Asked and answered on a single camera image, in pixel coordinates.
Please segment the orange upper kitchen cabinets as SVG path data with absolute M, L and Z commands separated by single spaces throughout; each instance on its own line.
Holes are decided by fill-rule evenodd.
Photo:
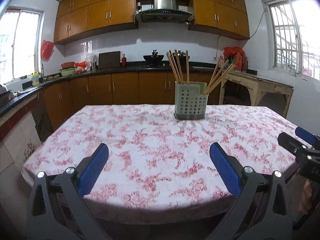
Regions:
M 193 0 L 189 30 L 235 40 L 250 37 L 245 0 Z M 136 29 L 136 0 L 62 0 L 55 22 L 54 42 L 68 44 L 112 31 Z

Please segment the green perforated utensil holder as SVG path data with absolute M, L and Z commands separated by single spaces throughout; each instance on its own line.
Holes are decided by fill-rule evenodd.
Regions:
M 204 119 L 208 101 L 208 94 L 204 94 L 206 88 L 205 82 L 175 83 L 175 119 Z

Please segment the steel range hood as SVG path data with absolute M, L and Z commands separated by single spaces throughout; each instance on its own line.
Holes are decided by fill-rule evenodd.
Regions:
M 139 23 L 186 23 L 194 20 L 193 0 L 136 0 Z

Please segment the black wok left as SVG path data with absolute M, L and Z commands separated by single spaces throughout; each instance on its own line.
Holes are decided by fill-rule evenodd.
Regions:
M 157 50 L 153 50 L 151 55 L 144 55 L 143 58 L 148 66 L 161 66 L 164 55 L 159 55 Z

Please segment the yellow dish soap bottle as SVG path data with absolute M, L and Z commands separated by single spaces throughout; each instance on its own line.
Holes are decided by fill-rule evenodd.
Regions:
M 39 72 L 35 72 L 35 73 L 31 74 L 30 79 L 31 79 L 31 85 L 33 87 L 38 86 L 40 84 Z

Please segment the red bags and bottles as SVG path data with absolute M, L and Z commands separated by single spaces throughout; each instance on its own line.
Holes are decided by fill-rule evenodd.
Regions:
M 235 65 L 235 70 L 247 72 L 248 58 L 242 48 L 225 47 L 223 49 L 223 55 L 225 57 L 225 60 L 228 60 L 230 64 Z

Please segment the right window with bars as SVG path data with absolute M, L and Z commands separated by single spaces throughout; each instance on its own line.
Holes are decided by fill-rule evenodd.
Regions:
M 319 4 L 277 0 L 266 4 L 272 68 L 319 80 Z

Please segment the dark cutting board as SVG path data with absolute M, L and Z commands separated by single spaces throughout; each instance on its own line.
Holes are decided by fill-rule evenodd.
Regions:
M 98 55 L 98 69 L 117 67 L 120 67 L 120 51 L 112 51 Z

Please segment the brown lower kitchen cabinets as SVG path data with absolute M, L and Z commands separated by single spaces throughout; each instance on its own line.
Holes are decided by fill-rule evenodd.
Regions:
M 172 105 L 173 72 L 99 74 L 64 80 L 44 89 L 53 130 L 87 105 Z

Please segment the red plastic bag hanging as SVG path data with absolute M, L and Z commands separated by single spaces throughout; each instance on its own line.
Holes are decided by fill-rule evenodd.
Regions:
M 41 60 L 44 62 L 49 61 L 54 52 L 55 43 L 43 40 L 41 44 Z

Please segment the wooden chopstick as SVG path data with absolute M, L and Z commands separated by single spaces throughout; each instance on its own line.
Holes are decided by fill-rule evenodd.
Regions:
M 172 69 L 173 69 L 173 72 L 174 72 L 174 75 L 175 75 L 175 78 L 176 78 L 176 82 L 177 83 L 181 83 L 180 74 L 178 72 L 178 68 L 176 66 L 176 62 L 174 60 L 174 57 L 173 57 L 173 54 L 172 54 L 171 51 L 169 51 L 169 58 L 170 58 L 170 64 L 172 66 Z
M 231 64 L 225 71 L 219 70 L 219 73 L 217 77 L 214 77 L 214 79 L 209 83 L 209 86 L 204 91 L 204 95 L 210 94 L 221 82 L 222 80 L 235 68 L 235 64 Z
M 219 56 L 218 62 L 216 64 L 216 66 L 215 66 L 214 72 L 212 74 L 211 80 L 210 80 L 209 85 L 207 86 L 207 88 L 209 88 L 213 84 L 213 82 L 214 82 L 214 80 L 215 80 L 215 78 L 217 76 L 217 72 L 218 72 L 218 68 L 220 66 L 221 60 L 222 60 L 222 55 Z
M 183 83 L 183 81 L 184 81 L 184 79 L 183 79 L 183 73 L 182 73 L 182 68 L 181 68 L 180 59 L 179 59 L 178 51 L 177 51 L 177 50 L 175 50 L 175 57 L 176 57 L 178 74 L 179 74 L 179 77 L 180 77 L 180 83 Z
M 190 83 L 190 78 L 189 78 L 189 53 L 188 53 L 187 50 L 186 50 L 185 53 L 186 53 L 185 58 L 186 58 L 187 84 L 189 85 L 189 83 Z
M 172 60 L 171 60 L 170 53 L 169 53 L 168 51 L 167 51 L 167 58 L 168 58 L 168 60 L 169 60 L 169 64 L 170 64 L 170 67 L 171 67 L 171 69 L 172 69 L 172 71 L 173 71 L 173 74 L 174 74 L 174 77 L 175 77 L 176 82 L 177 82 L 177 83 L 180 83 L 180 82 L 179 82 L 178 75 L 177 75 L 177 73 L 176 73 L 175 65 L 173 64 L 173 62 L 172 62 Z
M 221 74 L 219 80 L 217 81 L 217 84 L 214 85 L 214 88 L 210 91 L 210 93 L 218 86 L 218 84 L 220 84 L 220 83 L 222 82 L 222 80 L 223 80 L 225 77 L 227 77 L 227 75 L 229 74 L 229 72 L 231 72 L 234 68 L 235 68 L 235 65 L 234 65 L 234 64 L 233 64 L 233 65 L 230 65 L 229 68 Z
M 229 61 L 227 60 L 227 61 L 224 63 L 224 65 L 220 68 L 220 70 L 217 72 L 217 76 L 216 76 L 213 84 L 204 91 L 204 94 L 209 94 L 210 91 L 214 88 L 214 85 L 217 84 L 217 81 L 219 80 L 222 72 L 225 70 L 225 67 L 227 66 L 228 62 L 229 62 Z

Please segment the floral pink white tablecloth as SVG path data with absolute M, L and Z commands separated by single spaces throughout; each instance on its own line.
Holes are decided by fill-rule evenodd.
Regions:
M 231 201 L 209 157 L 217 142 L 243 166 L 289 174 L 294 156 L 279 146 L 296 126 L 267 107 L 209 106 L 202 120 L 177 120 L 172 105 L 85 106 L 28 158 L 29 184 L 40 171 L 62 173 L 106 144 L 109 158 L 89 201 L 100 209 L 147 211 Z

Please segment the red bottle on counter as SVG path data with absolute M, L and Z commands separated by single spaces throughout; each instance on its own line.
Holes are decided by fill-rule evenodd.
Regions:
M 126 66 L 126 63 L 127 63 L 127 59 L 126 59 L 126 57 L 125 57 L 125 54 L 123 54 L 123 56 L 122 56 L 122 58 L 121 58 L 121 65 L 122 65 L 123 67 L 125 67 L 125 66 Z

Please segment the cream marble top side table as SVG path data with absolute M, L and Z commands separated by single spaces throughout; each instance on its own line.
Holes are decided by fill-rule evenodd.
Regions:
M 231 71 L 221 81 L 219 104 L 266 106 L 285 118 L 292 94 L 292 86 Z

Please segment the left window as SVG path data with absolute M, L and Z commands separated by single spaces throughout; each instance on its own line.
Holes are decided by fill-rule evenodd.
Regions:
M 1 17 L 1 83 L 38 72 L 42 13 L 13 8 Z

